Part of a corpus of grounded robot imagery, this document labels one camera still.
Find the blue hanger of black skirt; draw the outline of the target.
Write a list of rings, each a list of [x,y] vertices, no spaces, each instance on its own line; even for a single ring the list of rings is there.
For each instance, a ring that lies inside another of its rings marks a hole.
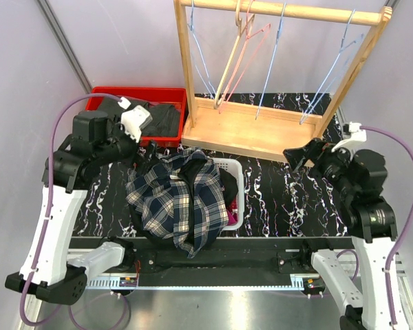
[[[276,32],[275,44],[274,44],[274,48],[273,48],[273,51],[272,51],[272,54],[271,54],[270,63],[269,63],[269,66],[268,66],[268,71],[267,71],[266,79],[265,79],[265,81],[264,81],[264,86],[263,86],[262,94],[261,94],[261,96],[260,96],[259,104],[258,104],[258,106],[257,106],[257,111],[256,111],[256,114],[255,114],[255,119],[256,119],[256,120],[258,119],[258,117],[259,117],[259,115],[260,115],[260,110],[261,110],[262,105],[263,105],[263,100],[264,100],[264,96],[265,96],[265,93],[266,93],[266,88],[268,87],[268,83],[269,83],[269,80],[270,80],[270,77],[271,77],[271,72],[272,72],[272,68],[273,68],[273,63],[274,63],[274,60],[275,60],[275,56],[276,56],[276,53],[277,53],[277,48],[278,48],[278,44],[279,44],[279,39],[280,39],[280,37],[281,37],[281,35],[282,35],[282,30],[283,30],[283,25],[284,25],[284,13],[285,13],[285,11],[286,11],[286,6],[287,6],[287,3],[284,2],[283,8],[282,8],[282,12],[281,12],[281,15],[280,15],[280,19],[279,19],[279,24],[278,24],[277,32]]]

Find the magenta skirt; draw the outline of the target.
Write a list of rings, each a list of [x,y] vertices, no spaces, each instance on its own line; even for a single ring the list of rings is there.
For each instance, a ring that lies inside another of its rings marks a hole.
[[[227,215],[228,215],[228,223],[227,226],[234,226],[237,222],[237,215],[234,212],[231,212],[230,210],[227,210]]]

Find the blue hanger of plaid skirt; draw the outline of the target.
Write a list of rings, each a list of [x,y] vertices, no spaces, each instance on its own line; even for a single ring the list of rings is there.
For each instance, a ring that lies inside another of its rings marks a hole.
[[[312,100],[308,103],[306,109],[301,113],[301,118],[299,119],[300,125],[304,124],[309,116],[315,112],[315,108],[321,102],[324,95],[328,93],[330,88],[341,78],[341,74],[347,69],[347,64],[350,62],[354,48],[364,39],[364,34],[361,33],[355,39],[346,40],[355,14],[356,10],[354,9],[350,13],[348,22],[346,23],[345,30],[343,31],[343,35],[341,37],[338,53],[330,66],[330,69],[315,92]]]

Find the light blue wire hanger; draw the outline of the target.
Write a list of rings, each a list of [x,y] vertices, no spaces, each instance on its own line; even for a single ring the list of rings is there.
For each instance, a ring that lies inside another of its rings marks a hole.
[[[216,96],[216,90],[211,82],[208,67],[204,59],[204,54],[203,54],[202,48],[200,46],[199,40],[196,35],[196,30],[194,26],[194,8],[195,8],[194,1],[191,1],[190,4],[191,4],[190,15],[189,15],[189,22],[187,23],[187,26],[188,26],[189,32],[191,33],[191,37],[194,41],[195,48],[198,52],[197,55],[194,55],[193,52],[190,52],[190,55],[194,59],[194,67],[195,67],[195,70],[197,71],[197,74],[200,80],[202,81],[202,84],[204,85],[207,93],[212,98]]]

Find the pink wire hanger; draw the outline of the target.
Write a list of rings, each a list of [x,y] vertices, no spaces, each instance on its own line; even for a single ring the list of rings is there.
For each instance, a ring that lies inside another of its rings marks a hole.
[[[254,29],[254,22],[255,22],[255,17],[256,14],[251,12],[253,4],[255,3],[255,1],[249,1],[248,5],[247,5],[247,9],[246,9],[246,13],[248,12],[249,14],[254,14],[254,21],[253,21],[253,28],[252,31],[249,34],[249,37],[247,38],[247,44],[246,44],[246,51],[243,55],[242,61],[240,63],[240,67],[237,70],[237,73],[235,75],[235,78],[233,79],[233,82],[231,83],[231,87],[229,89],[229,92],[226,94],[226,98],[225,101],[222,103],[222,106],[220,108],[219,113],[222,112],[222,109],[224,108],[224,105],[231,99],[231,96],[233,95],[233,93],[235,92],[237,86],[239,85],[240,81],[243,79],[245,73],[247,72],[248,68],[253,64],[257,53],[259,52],[261,46],[263,45],[264,41],[266,40],[268,34],[271,31],[271,24],[267,23],[266,25],[264,25],[263,27],[261,27],[258,30]],[[252,54],[246,59],[246,62],[244,62],[245,58],[246,58],[246,53],[248,51],[248,46],[249,44],[255,40],[256,38],[260,38],[258,44],[255,46],[255,49],[252,51]],[[238,59],[238,56],[240,55],[240,51],[243,48],[244,45],[244,39],[240,41],[239,46],[237,47],[237,52],[236,52],[236,56],[235,56],[235,60],[233,62],[233,64],[231,65],[231,69],[230,69],[230,73],[232,73],[234,65]]]

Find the wooden hanger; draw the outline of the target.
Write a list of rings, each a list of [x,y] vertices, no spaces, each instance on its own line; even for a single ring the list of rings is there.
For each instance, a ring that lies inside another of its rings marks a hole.
[[[250,32],[252,31],[253,28],[253,21],[254,21],[254,14],[249,14],[248,12],[246,13],[246,18],[245,22],[243,22],[240,12],[241,12],[241,1],[236,2],[235,6],[235,24],[237,26],[237,36],[235,38],[234,45],[232,47],[231,53],[229,55],[229,58],[227,60],[226,66],[224,68],[220,83],[218,85],[216,95],[214,98],[214,103],[213,103],[213,108],[217,109],[220,111],[220,108],[222,106],[222,103],[225,101],[226,94],[229,92],[229,89],[231,87],[231,83],[233,82],[233,79],[235,78],[235,75],[237,73],[237,70],[240,67],[240,63],[242,61],[243,55],[246,51],[246,44],[247,44],[247,38],[249,37]],[[242,50],[240,51],[240,55],[238,56],[238,59],[234,65],[232,73],[230,73],[231,65],[233,64],[237,52],[237,47],[240,44],[241,40],[244,41],[244,45]]]

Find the red polka dot skirt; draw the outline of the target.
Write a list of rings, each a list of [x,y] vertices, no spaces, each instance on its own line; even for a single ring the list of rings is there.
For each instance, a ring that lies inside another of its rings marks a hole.
[[[229,211],[232,213],[237,213],[238,212],[238,204],[237,204],[237,199],[234,199],[230,206],[229,206]]]

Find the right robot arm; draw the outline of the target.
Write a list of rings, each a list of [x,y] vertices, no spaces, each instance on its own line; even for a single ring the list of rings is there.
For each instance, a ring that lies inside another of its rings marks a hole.
[[[388,289],[385,281],[397,282],[396,267],[386,262],[398,237],[395,213],[381,195],[388,176],[385,159],[369,149],[350,152],[365,141],[364,133],[353,133],[336,144],[314,138],[283,152],[294,171],[311,161],[312,174],[327,179],[339,193],[341,220],[354,245],[362,290],[330,248],[305,247],[299,264],[324,281],[339,309],[341,329],[408,329],[399,290]]]

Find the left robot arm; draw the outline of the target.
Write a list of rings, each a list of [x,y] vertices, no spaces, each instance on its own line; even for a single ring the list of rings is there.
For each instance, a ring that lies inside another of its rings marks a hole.
[[[78,212],[101,166],[132,158],[141,129],[150,122],[151,115],[141,106],[120,115],[82,111],[74,117],[72,133],[46,160],[36,233],[21,269],[6,277],[7,289],[73,305],[97,276],[134,266],[133,243],[115,237],[82,257],[68,260],[67,253]]]

